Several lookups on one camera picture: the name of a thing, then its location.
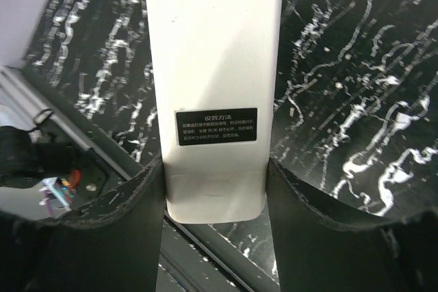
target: instruction label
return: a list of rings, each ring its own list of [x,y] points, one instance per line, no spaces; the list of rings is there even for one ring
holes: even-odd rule
[[[177,112],[180,146],[257,140],[257,108]]]

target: white remote control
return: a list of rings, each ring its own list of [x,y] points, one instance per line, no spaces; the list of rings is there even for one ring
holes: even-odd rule
[[[170,216],[256,218],[266,199],[281,0],[146,0]]]

